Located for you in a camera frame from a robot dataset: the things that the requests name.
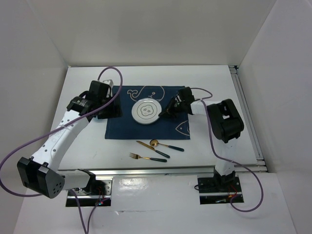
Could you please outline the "white plate with dark rim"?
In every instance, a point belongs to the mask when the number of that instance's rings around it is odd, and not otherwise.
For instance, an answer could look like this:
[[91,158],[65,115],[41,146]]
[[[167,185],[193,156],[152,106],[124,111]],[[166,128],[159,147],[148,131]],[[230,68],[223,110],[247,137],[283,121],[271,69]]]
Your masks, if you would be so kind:
[[161,112],[160,103],[152,98],[143,98],[137,101],[131,110],[134,121],[144,125],[156,122]]

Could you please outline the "gold fork green handle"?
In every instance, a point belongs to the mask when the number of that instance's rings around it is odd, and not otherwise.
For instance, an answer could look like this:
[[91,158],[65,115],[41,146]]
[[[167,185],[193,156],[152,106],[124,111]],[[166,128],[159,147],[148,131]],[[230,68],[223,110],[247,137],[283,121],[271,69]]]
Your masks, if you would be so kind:
[[140,156],[138,154],[134,154],[134,153],[129,153],[129,157],[131,157],[133,159],[145,159],[145,160],[151,160],[151,161],[157,161],[157,162],[163,162],[163,163],[167,162],[166,159],[153,158],[153,157],[142,157],[142,156]]

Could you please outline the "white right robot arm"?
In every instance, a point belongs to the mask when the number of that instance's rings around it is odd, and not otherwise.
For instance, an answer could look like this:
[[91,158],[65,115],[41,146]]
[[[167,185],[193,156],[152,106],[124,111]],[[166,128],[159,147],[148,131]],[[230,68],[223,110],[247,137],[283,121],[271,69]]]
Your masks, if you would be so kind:
[[231,99],[208,101],[212,97],[196,99],[194,88],[185,87],[173,96],[159,114],[160,117],[177,118],[178,114],[203,115],[207,118],[209,140],[217,158],[214,166],[213,186],[224,191],[235,180],[235,153],[238,138],[244,130],[243,120]]

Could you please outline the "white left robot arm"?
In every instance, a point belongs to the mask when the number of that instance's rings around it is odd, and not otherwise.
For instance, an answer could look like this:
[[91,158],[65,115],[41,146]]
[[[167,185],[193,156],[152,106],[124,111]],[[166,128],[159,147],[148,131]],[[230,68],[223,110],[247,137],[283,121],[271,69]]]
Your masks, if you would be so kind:
[[48,198],[61,191],[79,188],[89,195],[97,191],[101,182],[85,169],[58,173],[60,163],[76,137],[94,117],[106,119],[121,115],[120,100],[113,94],[113,81],[93,80],[89,90],[73,98],[61,122],[60,131],[49,136],[45,143],[29,158],[22,157],[17,168],[23,183]]

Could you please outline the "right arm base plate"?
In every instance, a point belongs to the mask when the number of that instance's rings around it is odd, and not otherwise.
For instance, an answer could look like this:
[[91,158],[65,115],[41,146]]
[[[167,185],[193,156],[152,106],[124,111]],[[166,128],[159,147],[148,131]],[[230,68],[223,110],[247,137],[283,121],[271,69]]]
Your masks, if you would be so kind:
[[232,198],[234,198],[233,203],[244,202],[239,177],[236,177],[234,182],[222,188],[216,186],[212,177],[198,177],[194,189],[199,192],[201,205],[226,204],[230,203]]

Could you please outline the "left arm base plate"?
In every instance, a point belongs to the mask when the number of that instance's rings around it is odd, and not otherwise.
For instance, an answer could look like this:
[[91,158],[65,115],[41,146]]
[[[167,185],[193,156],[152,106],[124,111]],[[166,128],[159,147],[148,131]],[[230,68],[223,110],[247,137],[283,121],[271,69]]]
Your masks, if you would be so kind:
[[74,188],[73,192],[76,194],[81,207],[94,207],[97,203],[100,207],[110,207],[112,186],[113,178],[104,176],[97,178],[97,186],[91,192],[82,188]]

